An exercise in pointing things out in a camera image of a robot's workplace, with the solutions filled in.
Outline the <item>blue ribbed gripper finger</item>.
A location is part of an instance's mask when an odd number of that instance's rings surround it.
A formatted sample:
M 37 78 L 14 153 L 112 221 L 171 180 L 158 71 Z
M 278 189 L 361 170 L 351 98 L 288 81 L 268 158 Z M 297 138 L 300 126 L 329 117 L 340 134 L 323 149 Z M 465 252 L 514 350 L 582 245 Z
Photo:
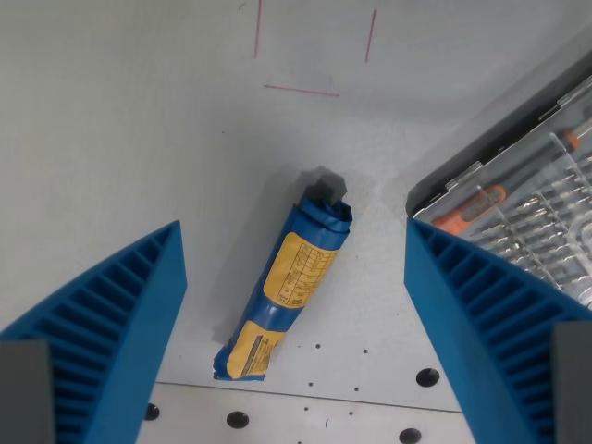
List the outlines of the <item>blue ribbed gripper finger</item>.
M 104 259 L 1 332 L 50 352 L 59 443 L 133 443 L 187 290 L 174 221 Z
M 551 332 L 591 312 L 543 280 L 410 218 L 404 285 L 477 443 L 554 443 Z

